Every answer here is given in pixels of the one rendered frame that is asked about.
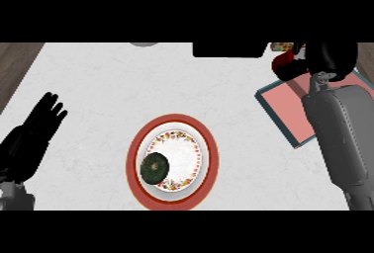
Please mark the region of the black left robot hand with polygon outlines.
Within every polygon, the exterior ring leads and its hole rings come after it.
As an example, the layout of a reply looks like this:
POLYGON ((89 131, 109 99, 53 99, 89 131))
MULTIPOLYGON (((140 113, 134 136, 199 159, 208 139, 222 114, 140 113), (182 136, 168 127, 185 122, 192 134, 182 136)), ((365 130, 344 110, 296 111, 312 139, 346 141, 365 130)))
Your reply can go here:
POLYGON ((58 94, 46 93, 24 123, 10 130, 0 142, 0 183, 21 184, 37 172, 66 116, 58 98, 58 94))

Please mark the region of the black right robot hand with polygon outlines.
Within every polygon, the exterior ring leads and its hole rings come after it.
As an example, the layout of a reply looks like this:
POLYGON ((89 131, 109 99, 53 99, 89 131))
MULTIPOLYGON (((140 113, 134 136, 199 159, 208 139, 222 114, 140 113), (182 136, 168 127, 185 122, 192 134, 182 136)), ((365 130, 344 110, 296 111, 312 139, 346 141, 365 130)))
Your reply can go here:
MULTIPOLYGON (((358 43, 296 42, 291 51, 299 52, 301 47, 306 48, 306 73, 309 75, 315 75, 321 72, 334 73, 335 76, 330 79, 330 81, 341 81, 355 68, 358 43)), ((276 76, 282 81, 290 81, 301 75, 303 74, 276 76)))

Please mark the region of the pink box with teal rim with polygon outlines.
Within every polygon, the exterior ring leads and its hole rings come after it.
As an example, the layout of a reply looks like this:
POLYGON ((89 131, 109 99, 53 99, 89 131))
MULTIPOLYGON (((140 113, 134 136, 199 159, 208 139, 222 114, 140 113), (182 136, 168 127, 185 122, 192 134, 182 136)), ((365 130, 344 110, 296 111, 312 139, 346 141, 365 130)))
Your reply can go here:
MULTIPOLYGON (((374 85, 353 70, 343 81, 330 82, 331 88, 344 85, 358 85, 367 90, 374 100, 374 85)), ((257 90, 256 99, 285 137, 293 148, 303 146, 313 138, 313 129, 309 123, 301 97, 310 90, 310 74, 306 73, 288 82, 278 80, 257 90)), ((356 113, 364 113, 359 129, 362 138, 374 141, 374 108, 371 113, 364 108, 356 113)))

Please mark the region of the white floral-rimmed plate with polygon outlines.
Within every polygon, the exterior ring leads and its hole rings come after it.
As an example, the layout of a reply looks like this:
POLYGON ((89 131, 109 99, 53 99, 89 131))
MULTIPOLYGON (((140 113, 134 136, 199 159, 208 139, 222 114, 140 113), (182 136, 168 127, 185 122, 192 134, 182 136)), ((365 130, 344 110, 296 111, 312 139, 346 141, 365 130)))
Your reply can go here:
POLYGON ((207 167, 207 143, 197 128, 179 122, 154 126, 136 151, 136 179, 146 193, 165 202, 185 199, 202 184, 207 167), (170 163, 170 172, 160 185, 149 185, 140 176, 140 163, 154 152, 161 153, 170 163))

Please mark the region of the red round object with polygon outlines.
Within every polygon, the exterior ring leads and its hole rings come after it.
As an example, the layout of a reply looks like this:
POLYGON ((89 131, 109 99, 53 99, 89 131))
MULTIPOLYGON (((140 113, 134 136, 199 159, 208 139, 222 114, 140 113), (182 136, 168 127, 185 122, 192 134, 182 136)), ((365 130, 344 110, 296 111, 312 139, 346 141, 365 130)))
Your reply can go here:
POLYGON ((301 47, 299 52, 291 50, 275 57, 272 70, 276 75, 299 75, 307 72, 306 67, 306 48, 301 47))

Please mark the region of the small colourful packet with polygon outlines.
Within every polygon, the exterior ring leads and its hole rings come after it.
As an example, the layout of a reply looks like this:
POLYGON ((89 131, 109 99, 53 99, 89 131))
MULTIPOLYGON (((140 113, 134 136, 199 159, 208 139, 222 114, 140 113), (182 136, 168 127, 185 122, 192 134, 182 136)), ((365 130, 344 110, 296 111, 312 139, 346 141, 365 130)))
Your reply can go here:
POLYGON ((272 51, 290 51, 293 47, 294 47, 294 44, 291 42, 273 42, 270 44, 272 51))

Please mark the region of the black flat appliance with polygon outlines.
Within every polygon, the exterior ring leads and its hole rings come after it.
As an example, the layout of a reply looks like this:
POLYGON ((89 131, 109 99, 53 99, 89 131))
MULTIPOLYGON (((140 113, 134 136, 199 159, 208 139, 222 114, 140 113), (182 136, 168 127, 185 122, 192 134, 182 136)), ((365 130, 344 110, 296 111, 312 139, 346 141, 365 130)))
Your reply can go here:
POLYGON ((192 55, 195 57, 259 58, 266 46, 265 42, 195 42, 192 55))

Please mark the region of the red oval placemat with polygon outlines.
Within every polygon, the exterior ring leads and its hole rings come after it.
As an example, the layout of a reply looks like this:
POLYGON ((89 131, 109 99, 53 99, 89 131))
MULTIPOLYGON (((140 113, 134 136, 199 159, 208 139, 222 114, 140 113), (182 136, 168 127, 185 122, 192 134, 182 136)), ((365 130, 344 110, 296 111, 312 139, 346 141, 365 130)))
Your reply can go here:
POLYGON ((214 184, 216 175, 217 175, 217 167, 219 167, 219 152, 217 146, 213 139, 213 135, 205 128, 204 124, 191 116, 182 114, 168 114, 164 115, 154 120, 151 120, 140 131, 137 132, 134 139, 131 141, 131 145, 127 152, 126 158, 126 176, 127 182, 131 189, 133 196, 136 197, 139 203, 149 209, 149 210, 189 210, 192 209, 199 202, 204 200, 211 186, 214 184), (143 188, 140 187, 140 181, 136 179, 136 151, 140 146, 140 140, 145 138, 146 134, 151 132, 151 128, 157 127, 160 124, 179 122, 188 125, 192 125, 198 132, 202 135, 202 138, 207 143, 208 149, 208 167, 207 167, 207 174, 202 180, 202 184, 198 187, 197 191, 192 193, 189 197, 176 201, 176 202, 165 202, 154 198, 143 188))

